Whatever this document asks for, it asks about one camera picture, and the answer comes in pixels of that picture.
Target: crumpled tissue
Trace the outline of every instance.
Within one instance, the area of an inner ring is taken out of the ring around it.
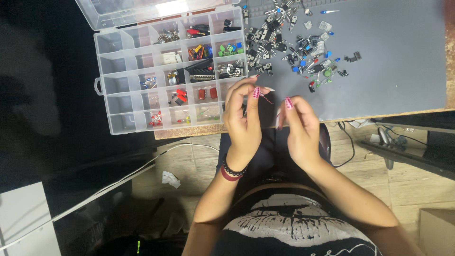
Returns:
[[[169,183],[174,188],[178,189],[180,181],[170,172],[163,171],[163,184]]]

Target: forearm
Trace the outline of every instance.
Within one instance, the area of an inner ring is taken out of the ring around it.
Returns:
[[[397,226],[393,212],[376,196],[358,186],[324,160],[302,169],[346,216],[378,227]]]
[[[233,171],[241,171],[247,166],[249,160],[243,159],[236,149],[229,148],[226,162]],[[199,200],[194,212],[193,221],[196,223],[210,223],[220,220],[231,207],[238,180],[229,181],[220,170],[210,183],[207,190]]]

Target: wire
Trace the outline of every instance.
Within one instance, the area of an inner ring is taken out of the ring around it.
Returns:
[[[334,166],[335,168],[338,168],[338,167],[341,167],[341,166],[347,164],[347,163],[348,163],[349,161],[351,161],[351,160],[354,158],[354,156],[355,156],[354,141],[352,140],[351,135],[349,135],[349,133],[346,132],[346,124],[345,124],[344,122],[342,122],[342,123],[343,123],[343,127],[341,127],[341,123],[340,123],[340,122],[338,122],[338,126],[339,126],[340,129],[349,137],[349,139],[351,140],[351,144],[352,144],[352,157],[349,158],[348,161],[346,161],[346,162],[344,162],[344,163],[342,163],[342,164],[340,164],[340,165],[338,165],[338,166]]]
[[[113,186],[115,186],[116,184],[118,184],[118,183],[120,183],[120,182],[122,182],[122,181],[124,181],[124,180],[127,180],[127,181],[128,181],[128,180],[132,179],[132,176],[133,176],[134,174],[136,174],[137,172],[141,171],[144,167],[146,167],[146,166],[147,166],[149,163],[151,163],[153,160],[157,159],[158,157],[164,155],[165,153],[167,153],[167,152],[169,152],[169,151],[171,151],[171,150],[173,150],[173,149],[175,149],[175,148],[178,148],[178,147],[181,147],[181,146],[185,146],[185,145],[198,146],[198,147],[207,147],[207,148],[212,148],[212,149],[216,150],[217,152],[220,152],[218,149],[216,149],[216,148],[214,148],[214,147],[211,147],[211,146],[207,146],[207,145],[199,145],[199,144],[191,144],[191,143],[182,143],[182,144],[176,145],[175,147],[172,147],[172,148],[170,148],[170,149],[164,151],[163,153],[157,155],[157,156],[154,157],[152,160],[148,161],[146,164],[144,164],[143,166],[139,167],[137,170],[133,171],[132,173],[126,175],[125,177],[121,178],[120,180],[118,180],[118,181],[116,181],[116,182],[114,182],[114,183],[112,183],[112,184],[110,184],[110,185],[108,185],[108,186],[106,186],[106,187],[104,187],[104,188],[98,190],[96,193],[94,193],[93,195],[89,196],[87,199],[83,200],[82,202],[76,204],[75,206],[71,207],[70,209],[68,209],[68,210],[66,210],[66,211],[64,211],[64,212],[62,212],[62,213],[60,213],[59,215],[55,216],[54,218],[52,218],[52,219],[46,221],[45,223],[39,225],[38,227],[32,229],[30,232],[26,233],[25,235],[19,237],[19,238],[16,239],[16,240],[12,241],[11,243],[9,243],[9,244],[7,244],[7,245],[5,245],[5,246],[0,247],[0,251],[2,251],[2,250],[4,250],[4,249],[6,249],[6,248],[12,246],[13,244],[18,243],[19,241],[21,241],[21,240],[23,240],[24,238],[28,237],[28,236],[29,236],[30,234],[32,234],[34,231],[39,230],[41,227],[45,226],[46,224],[51,223],[51,222],[55,222],[55,221],[57,221],[57,220],[59,220],[59,219],[65,217],[65,216],[67,216],[68,214],[72,213],[73,211],[75,211],[75,210],[81,208],[82,206],[84,206],[84,205],[90,203],[90,202],[93,201],[94,199],[98,198],[98,197],[99,197],[99,196],[98,196],[99,194],[101,194],[101,193],[103,193],[103,192],[106,192],[106,193],[107,193],[107,192],[111,191],[112,189],[114,189]]]
[[[419,141],[419,140],[416,140],[415,138],[411,138],[411,137],[408,137],[408,136],[405,136],[405,135],[398,134],[398,133],[394,132],[394,131],[392,130],[392,128],[389,128],[389,127],[387,127],[387,126],[385,126],[385,125],[383,125],[383,126],[384,126],[385,128],[387,128],[388,130],[390,130],[391,132],[395,133],[395,134],[398,135],[398,136],[403,136],[403,137],[405,137],[405,138],[410,138],[410,139],[415,140],[415,141],[417,141],[418,143],[421,143],[421,144],[423,144],[423,145],[426,146],[426,143],[423,143],[423,142],[421,142],[421,141]]]

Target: desk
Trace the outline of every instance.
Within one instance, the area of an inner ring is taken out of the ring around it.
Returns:
[[[379,114],[372,116],[359,116],[351,117],[344,119],[334,119],[334,120],[324,120],[322,123],[336,122],[336,121],[346,121],[353,119],[364,119],[364,118],[380,118],[388,116],[398,116],[398,115],[410,115],[418,113],[431,113],[431,112],[442,112],[455,110],[455,2],[447,0],[445,4],[445,54],[446,54],[446,104],[444,108],[438,109],[428,109],[420,111],[410,111],[404,113],[394,113],[394,114]],[[163,131],[155,131],[156,139],[164,138],[178,138],[178,137],[188,137],[188,136],[199,136],[199,135],[208,135],[216,133],[226,133],[226,127],[224,124],[213,124],[200,127],[188,127],[188,128],[179,128],[179,129],[170,129]]]

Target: black cable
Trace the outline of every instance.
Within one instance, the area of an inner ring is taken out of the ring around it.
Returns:
[[[423,142],[421,142],[421,141],[419,141],[419,140],[416,140],[415,138],[411,138],[411,137],[408,137],[408,136],[405,136],[405,135],[398,134],[398,133],[394,132],[391,128],[389,128],[389,127],[387,127],[387,126],[385,126],[385,125],[383,125],[383,126],[384,126],[385,128],[387,128],[388,130],[390,130],[391,132],[395,133],[395,134],[398,135],[398,136],[403,136],[403,137],[405,137],[405,138],[410,138],[410,139],[415,140],[415,141],[417,141],[418,143],[421,143],[421,144],[423,144],[423,145],[426,146],[426,143],[423,143]]]
[[[346,124],[345,124],[344,122],[342,122],[342,123],[343,123],[343,127],[341,127],[341,123],[340,123],[340,122],[338,122],[338,126],[339,126],[340,129],[349,137],[349,139],[351,140],[351,144],[352,144],[352,157],[349,158],[348,161],[342,163],[341,165],[334,166],[335,168],[338,168],[338,167],[341,167],[341,166],[347,164],[347,163],[348,163],[349,161],[351,161],[351,160],[354,158],[354,156],[355,156],[354,141],[352,140],[351,135],[349,135],[349,133],[346,132]]]

